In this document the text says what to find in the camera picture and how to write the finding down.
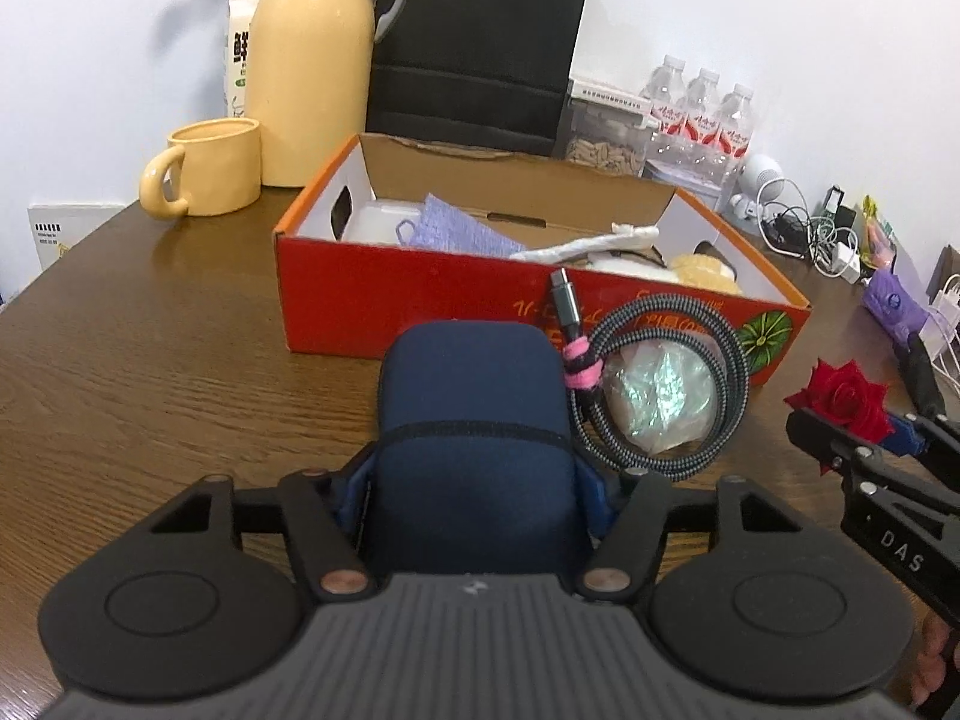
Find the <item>person's hand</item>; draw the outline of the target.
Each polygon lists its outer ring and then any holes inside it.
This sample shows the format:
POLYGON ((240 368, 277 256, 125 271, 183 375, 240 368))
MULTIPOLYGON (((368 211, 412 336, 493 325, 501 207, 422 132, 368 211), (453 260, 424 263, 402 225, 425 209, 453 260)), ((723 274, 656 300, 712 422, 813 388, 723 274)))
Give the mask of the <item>person's hand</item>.
POLYGON ((947 665, 958 667, 958 644, 950 645, 953 629, 944 619, 931 611, 924 619, 919 647, 910 678, 911 705, 918 709, 935 691, 942 688, 947 678, 947 665))

